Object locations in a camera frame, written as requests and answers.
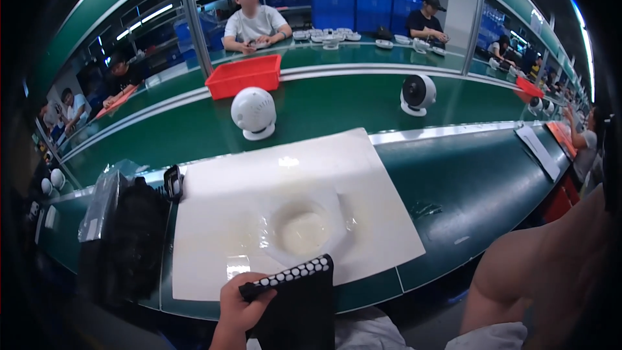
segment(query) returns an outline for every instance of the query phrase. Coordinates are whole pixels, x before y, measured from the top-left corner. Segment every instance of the person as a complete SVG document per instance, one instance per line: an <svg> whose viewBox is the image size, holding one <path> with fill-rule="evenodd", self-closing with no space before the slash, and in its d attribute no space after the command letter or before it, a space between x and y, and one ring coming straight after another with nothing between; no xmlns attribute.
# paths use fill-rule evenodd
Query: person
<svg viewBox="0 0 622 350"><path fill-rule="evenodd" d="M578 133L574 116L569 108L564 109L564 117L570 123L572 146L577 149L577 156L572 163L570 178L577 191L580 191L583 183L585 183L587 173L594 164L596 153L601 147L602 127L605 120L600 109L594 106L587 117L587 128L583 132Z"/></svg>
<svg viewBox="0 0 622 350"><path fill-rule="evenodd" d="M143 81L138 67L128 64L125 57L117 52L110 56L110 73L108 77L108 97L103 101L104 108L110 107L121 96L135 89Z"/></svg>
<svg viewBox="0 0 622 350"><path fill-rule="evenodd" d="M46 100L39 109L39 118L43 121L48 134L54 130L62 116L62 108L55 100Z"/></svg>
<svg viewBox="0 0 622 350"><path fill-rule="evenodd" d="M540 72L540 66L542 65L542 56L538 56L535 61L531 63L529 66L529 78L535 81L538 77L538 72Z"/></svg>
<svg viewBox="0 0 622 350"><path fill-rule="evenodd" d="M553 81L557 77L557 72L555 69L551 69L546 75L546 86L551 88L553 85Z"/></svg>
<svg viewBox="0 0 622 350"><path fill-rule="evenodd" d="M448 41L447 35L440 26L436 13L446 12L439 0L423 0L421 10L413 10L406 19L406 29L411 38L428 40L429 38L439 40L440 43Z"/></svg>
<svg viewBox="0 0 622 350"><path fill-rule="evenodd" d="M65 133L68 135L70 132L86 124L91 107L86 102L86 97L84 97L84 95L74 95L71 88L65 88L60 98L67 106Z"/></svg>
<svg viewBox="0 0 622 350"><path fill-rule="evenodd" d="M259 0L235 0L240 9L229 17L225 27L225 50L251 54L251 42L274 44L292 36L292 28L274 7Z"/></svg>
<svg viewBox="0 0 622 350"><path fill-rule="evenodd" d="M495 42L491 43L490 46L488 46L488 52L491 53L492 56L496 58L497 60L501 62L506 62L510 66L516 66L516 63L514 61L506 59L504 57L504 55L508 51L508 48L509 48L509 36L504 34L504 35L501 35L498 40L496 40Z"/></svg>
<svg viewBox="0 0 622 350"><path fill-rule="evenodd" d="M607 286L601 280L612 271L619 274L620 268L620 224L607 200L600 184L555 222L515 230L494 241L475 270L458 336L445 350L611 348L587 346L602 339L595 331L617 328L620 321L613 313L605 318L606 327L602 319L593 324L595 309L620 304L599 292ZM260 348L256 340L246 341L246 331L259 322L277 292L246 303L238 287L265 276L239 274L222 287L220 321L210 350ZM609 285L619 287L615 278L608 279L613 283ZM534 312L529 339L522 323L528 306ZM338 350L413 350L390 318L374 307L356 311L355 318L337 319L335 345Z"/></svg>

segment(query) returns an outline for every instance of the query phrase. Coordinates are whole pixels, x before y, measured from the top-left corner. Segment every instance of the plastic bag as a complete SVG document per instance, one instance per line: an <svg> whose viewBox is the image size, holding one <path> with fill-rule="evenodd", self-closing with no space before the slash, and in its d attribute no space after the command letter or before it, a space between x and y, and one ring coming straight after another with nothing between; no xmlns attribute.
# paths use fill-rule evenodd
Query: plastic bag
<svg viewBox="0 0 622 350"><path fill-rule="evenodd" d="M93 188L93 200L78 228L78 241L86 242L102 238L106 221L113 217L121 192L133 181L142 167L124 159L114 165L106 165L97 177Z"/></svg>

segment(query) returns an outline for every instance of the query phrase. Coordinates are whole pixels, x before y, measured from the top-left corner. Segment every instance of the black t-shirt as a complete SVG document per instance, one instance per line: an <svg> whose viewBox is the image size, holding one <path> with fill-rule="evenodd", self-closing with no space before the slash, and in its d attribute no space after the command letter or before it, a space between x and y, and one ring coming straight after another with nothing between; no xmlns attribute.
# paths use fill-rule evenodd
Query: black t-shirt
<svg viewBox="0 0 622 350"><path fill-rule="evenodd" d="M408 14L408 19L406 20L408 36L410 36L411 30L422 31L424 27L443 33L443 28L440 26L440 22L436 17L428 19L424 17L420 10L411 11L410 14Z"/></svg>
<svg viewBox="0 0 622 350"><path fill-rule="evenodd" d="M143 76L136 65L130 64L128 71L122 76L110 74L108 80L108 96L116 96L128 85L138 86L143 81Z"/></svg>

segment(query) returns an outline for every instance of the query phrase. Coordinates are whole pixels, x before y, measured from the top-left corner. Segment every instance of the fluorescent light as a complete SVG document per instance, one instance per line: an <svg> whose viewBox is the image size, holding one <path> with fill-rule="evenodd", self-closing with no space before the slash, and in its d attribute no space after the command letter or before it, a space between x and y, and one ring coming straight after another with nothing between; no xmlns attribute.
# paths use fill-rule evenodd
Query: fluorescent light
<svg viewBox="0 0 622 350"><path fill-rule="evenodd" d="M125 37L128 34L129 34L129 30L123 31L121 34L117 35L117 41Z"/></svg>
<svg viewBox="0 0 622 350"><path fill-rule="evenodd" d="M145 17L143 19L143 23L148 21L148 20L150 20L150 19L156 18L158 15L160 15L163 12L166 12L166 11L170 10L171 8L173 8L173 4L169 4L167 6L162 7L158 11L156 11L156 12L152 13L151 15Z"/></svg>
<svg viewBox="0 0 622 350"><path fill-rule="evenodd" d="M592 54L592 42L590 41L590 35L587 32L585 20L583 19L583 15L581 15L581 12L579 11L579 7L574 0L570 0L570 2L572 3L572 7L575 9L577 18L579 19L579 24L581 25L581 34L583 35L583 43L585 44L585 53L587 55L588 69L590 70L590 86L592 88L590 94L592 95L592 103L594 103L596 92L594 88L594 55Z"/></svg>
<svg viewBox="0 0 622 350"><path fill-rule="evenodd" d="M134 30L136 30L136 28L137 28L138 26L141 26L141 25L142 25L142 23L141 23L140 21L138 21L138 22L136 22L134 25L131 25L131 26L129 27L129 31L134 31Z"/></svg>
<svg viewBox="0 0 622 350"><path fill-rule="evenodd" d="M510 30L509 33L515 37L517 37L519 40L521 40L525 45L528 44L527 41L525 41L524 39L521 38L520 35L516 34L513 30Z"/></svg>

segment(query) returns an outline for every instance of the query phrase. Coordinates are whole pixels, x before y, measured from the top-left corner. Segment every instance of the orange folder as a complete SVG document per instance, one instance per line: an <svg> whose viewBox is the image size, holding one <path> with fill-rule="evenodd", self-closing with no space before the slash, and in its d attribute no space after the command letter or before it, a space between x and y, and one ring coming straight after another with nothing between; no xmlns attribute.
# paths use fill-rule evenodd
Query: orange folder
<svg viewBox="0 0 622 350"><path fill-rule="evenodd" d="M577 149L572 145L572 138L566 134L562 122L547 122L546 127L553 133L557 143L562 147L564 153L572 161L577 156Z"/></svg>
<svg viewBox="0 0 622 350"><path fill-rule="evenodd" d="M132 96L132 94L134 93L134 91L137 89L138 87L135 87L133 90L130 90L128 93L126 93L125 95L121 96L119 98L119 100L117 100L116 102L114 102L110 107L108 107L107 109L101 109L101 111L99 111L99 113L97 114L97 116L95 117L95 119L99 119L102 116L104 116L105 114L109 113L109 112L113 112L115 111L117 108L119 108L121 106L121 104L125 103L128 101L128 98L130 96Z"/></svg>

